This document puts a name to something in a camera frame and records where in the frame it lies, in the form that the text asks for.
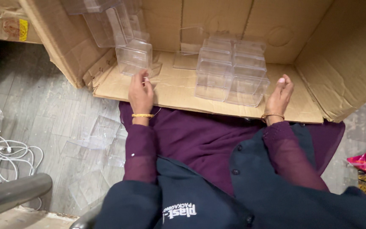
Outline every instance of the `logo on jacket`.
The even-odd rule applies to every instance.
[[[165,222],[165,216],[169,217],[169,219],[173,219],[176,216],[190,217],[196,214],[196,205],[191,203],[176,204],[163,210],[163,222]]]

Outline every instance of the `navy jacket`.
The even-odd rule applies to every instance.
[[[295,134],[302,140],[307,133]],[[230,158],[235,197],[185,164],[160,156],[158,184],[115,184],[95,228],[366,229],[366,196],[359,189],[336,195],[288,183],[275,174],[262,131],[240,145]],[[311,145],[300,146],[312,153]]]

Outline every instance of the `purple sleeve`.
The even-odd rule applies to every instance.
[[[288,122],[278,122],[267,127],[263,131],[263,141],[277,174],[293,185],[329,191],[300,148]]]
[[[156,181],[155,132],[152,127],[133,124],[128,129],[125,144],[125,174],[123,180],[146,183]]]

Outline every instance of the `purple kurta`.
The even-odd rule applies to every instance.
[[[124,180],[156,181],[157,154],[178,160],[233,195],[229,158],[239,143],[266,126],[260,120],[154,107],[149,127],[132,125],[132,108],[120,102],[126,139]],[[313,140],[313,169],[288,122],[267,127],[263,140],[276,172],[294,185],[328,190],[320,174],[330,162],[344,133],[343,123],[306,124]]]

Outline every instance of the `stack of plastic boxes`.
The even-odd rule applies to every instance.
[[[62,0],[68,14],[83,14],[99,47],[115,47],[119,70],[133,76],[152,71],[152,45],[140,0]]]
[[[261,42],[210,37],[200,49],[195,96],[258,106],[269,80]]]

